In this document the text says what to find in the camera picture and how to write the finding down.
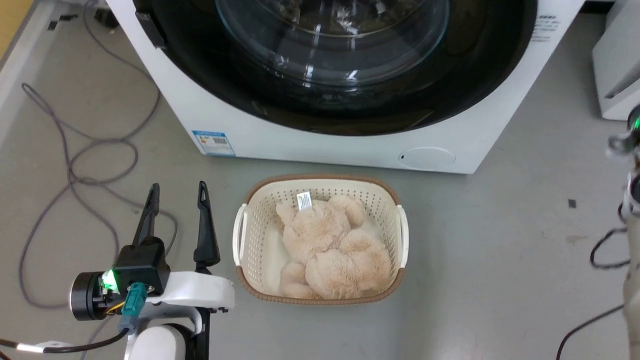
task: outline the white plastic basket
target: white plastic basket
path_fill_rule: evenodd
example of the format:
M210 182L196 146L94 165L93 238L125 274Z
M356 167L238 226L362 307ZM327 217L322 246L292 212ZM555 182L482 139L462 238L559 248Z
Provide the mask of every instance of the white plastic basket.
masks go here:
M309 300L281 296L280 270L288 254L279 236L276 204L296 204L296 195L309 191L313 199L334 195L359 198L370 220L381 231L392 261L390 282L379 294L355 299ZM236 215L233 253L238 277L255 297L297 305L348 305L375 302L389 296L400 285L409 253L409 226L396 193L385 183L368 177L336 175L291 175L264 180L253 187Z

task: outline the white appliance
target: white appliance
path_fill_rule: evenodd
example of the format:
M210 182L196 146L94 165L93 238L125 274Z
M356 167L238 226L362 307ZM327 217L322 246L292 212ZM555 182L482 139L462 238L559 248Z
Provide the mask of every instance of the white appliance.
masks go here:
M607 29L593 48L593 70L602 117L626 121L640 105L640 1L618 0Z
M583 0L108 0L200 152L472 174Z

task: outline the beige stuffed animal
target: beige stuffed animal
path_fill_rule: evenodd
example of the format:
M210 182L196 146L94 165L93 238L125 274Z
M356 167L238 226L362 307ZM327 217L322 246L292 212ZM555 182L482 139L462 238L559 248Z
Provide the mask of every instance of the beige stuffed animal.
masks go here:
M280 292L295 299L321 299L307 284L305 266L301 263L288 263L280 271Z
M323 299L361 297L388 285L391 259L384 244L362 230L343 237L338 249L316 254L307 262L305 278Z
M337 248L351 226L360 227L367 216L362 202L346 195L314 200L313 206L300 211L277 204L276 213L284 225L282 242L291 259L302 265L318 252Z
M314 200L298 211L277 204L283 243L292 258L282 268L280 291L298 299L348 299L388 286L391 261L382 242L360 227L362 202L347 195Z
M297 299L320 299L307 284L305 265L318 253L338 247L351 226L361 226L367 216L358 199L338 195L329 201L314 200L311 208L298 211L294 206L276 205L282 242L292 262L280 272L280 292Z

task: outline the black cable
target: black cable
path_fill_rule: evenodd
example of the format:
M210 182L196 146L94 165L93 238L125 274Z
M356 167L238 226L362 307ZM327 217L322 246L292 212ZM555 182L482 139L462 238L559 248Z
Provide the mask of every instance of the black cable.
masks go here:
M626 227L619 227L616 229L609 230L609 232L596 243L596 245L593 247L593 250L591 250L591 255L589 256L589 262L591 263L591 266L599 270L613 270L613 269L619 269L629 265L630 260L620 261L618 263L609 263L609 264L601 264L595 261L596 252L602 246L602 244L604 244L614 234L625 234L626 232L627 232Z
M19 343L15 342L15 341L0 339L0 346L15 348L15 347L18 346L18 344Z
M4 352L0 351L0 360L11 360Z
M560 347L558 348L558 353L556 354L556 360L560 360L560 356L562 356L562 350L564 349L564 344L566 343L567 340L569 340L569 338L571 338L571 336L573 334L575 334L576 332L579 332L580 330L584 329L585 327L591 325L592 323L595 323L598 320L601 320L603 318L606 318L607 316L622 310L624 305L619 305L614 307L611 310L605 311L604 313L580 324L579 326L577 326L575 329L571 330L570 332L567 333L567 335L564 336L564 339L562 339L562 342L560 343Z
M113 319L113 316L107 316L107 318L100 324L100 326L98 326L94 331L93 334L91 334L91 337L89 337L89 341L87 341L87 343L92 344L95 339L98 337L98 335L100 334L100 331L102 331L104 329L105 326L107 326L107 324L109 323L109 321ZM80 355L80 360L84 360L86 358L86 351L82 353L82 355Z
M45 354L69 354L72 352L81 352L81 351L89 351L100 347L105 347L115 343L116 341L125 337L125 335L129 332L128 329L123 329L119 334L112 337L111 339L98 341L97 343L80 345L76 347L45 347Z
M100 348L100 347L105 347L107 345L111 345L111 344L115 343L116 341L124 338L125 335L128 332L129 332L128 329L123 329L122 331L120 331L119 334L117 334L116 336L112 337L111 339L98 341L97 343L93 343L93 344L79 345L79 346L76 346L76 347L45 347L42 350L42 352L45 353L45 354L69 354L69 353L72 353L72 352L89 351L89 350L93 350L93 349L96 349L96 348ZM9 348L18 348L18 345L20 345L20 343L17 343L15 341L0 339L0 345L2 345L4 347L9 347Z

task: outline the fabric tag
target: fabric tag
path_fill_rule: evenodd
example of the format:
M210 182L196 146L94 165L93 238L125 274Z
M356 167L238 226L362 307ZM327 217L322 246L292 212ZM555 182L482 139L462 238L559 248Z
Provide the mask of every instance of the fabric tag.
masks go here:
M298 209L304 210L311 207L311 193L303 192L298 194Z

